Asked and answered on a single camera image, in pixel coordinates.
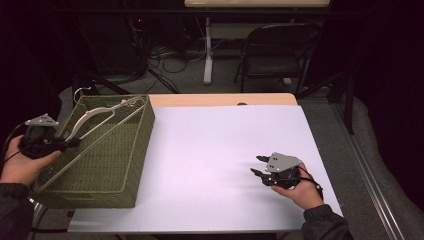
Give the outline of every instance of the woven basket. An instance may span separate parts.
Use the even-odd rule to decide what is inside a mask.
[[[83,96],[60,134],[69,134],[86,111],[112,107],[123,99],[135,96],[142,100],[116,109],[115,115],[83,138],[77,148],[69,148],[44,170],[38,179],[39,185],[46,183],[69,162],[83,154],[46,189],[31,193],[30,197],[48,208],[56,209],[134,207],[155,121],[147,95]],[[140,108],[141,111],[121,123]],[[109,112],[91,117],[82,125],[76,137],[83,136],[111,115]]]

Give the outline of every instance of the desk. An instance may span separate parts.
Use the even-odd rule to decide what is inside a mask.
[[[328,7],[330,0],[185,0],[186,7],[194,8],[323,8]],[[212,50],[211,42],[214,37],[211,33],[210,18],[206,18],[206,62],[203,82],[212,83]],[[241,37],[247,36],[252,28],[243,29]]]
[[[151,95],[151,100],[156,121],[136,207],[78,209],[69,232],[299,229],[303,211],[250,172],[249,168],[265,168],[257,155],[273,151],[302,159],[324,188],[326,203],[341,215],[308,123],[293,95],[173,94]],[[239,102],[249,105],[230,106]]]

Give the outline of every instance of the sleeve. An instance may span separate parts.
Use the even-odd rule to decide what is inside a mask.
[[[327,204],[304,212],[306,222],[302,226],[305,240],[353,239],[347,221],[335,214]]]
[[[34,217],[29,189],[20,183],[0,183],[0,239],[27,239]]]

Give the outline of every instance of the chair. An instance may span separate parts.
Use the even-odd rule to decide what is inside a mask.
[[[247,37],[234,82],[245,78],[298,78],[296,94],[303,87],[310,57],[320,37],[315,23],[271,24],[253,30]]]

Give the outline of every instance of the human hand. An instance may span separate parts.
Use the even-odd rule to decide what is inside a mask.
[[[53,163],[61,152],[55,151],[38,159],[28,158],[19,152],[18,144],[21,138],[22,136],[15,137],[10,141],[6,153],[6,159],[10,159],[4,164],[0,183],[22,183],[30,187],[41,171]]]
[[[299,167],[300,176],[304,178],[310,178],[310,176],[304,171],[307,171],[305,164],[301,163],[299,164]],[[310,181],[302,180],[293,189],[284,189],[276,185],[272,186],[271,189],[278,194],[293,200],[296,205],[303,208],[304,210],[308,210],[324,204],[324,201],[319,196],[315,185]]]

